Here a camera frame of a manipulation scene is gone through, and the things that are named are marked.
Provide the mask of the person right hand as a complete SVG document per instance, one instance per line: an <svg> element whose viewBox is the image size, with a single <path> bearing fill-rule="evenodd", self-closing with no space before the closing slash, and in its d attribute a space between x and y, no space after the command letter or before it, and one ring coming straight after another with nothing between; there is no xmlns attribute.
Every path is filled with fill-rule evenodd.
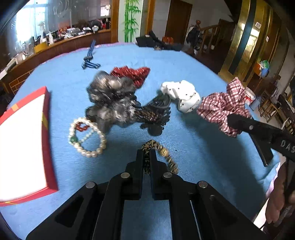
<svg viewBox="0 0 295 240"><path fill-rule="evenodd" d="M268 204L266 206L265 217L268 224L276 222L279 219L280 211L284 207L284 185L286 181L286 163L279 168L277 178L274 182L273 191L270 194Z"/></svg>

